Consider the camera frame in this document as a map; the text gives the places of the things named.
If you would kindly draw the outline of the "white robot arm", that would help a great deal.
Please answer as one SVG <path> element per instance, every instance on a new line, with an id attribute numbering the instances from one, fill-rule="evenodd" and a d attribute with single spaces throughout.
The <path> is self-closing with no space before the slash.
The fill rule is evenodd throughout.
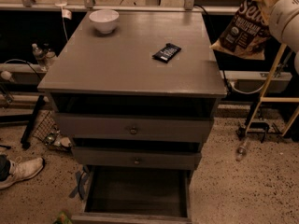
<path id="1" fill-rule="evenodd" d="M 271 36 L 294 53 L 294 69 L 299 74 L 299 0 L 255 0 Z"/>

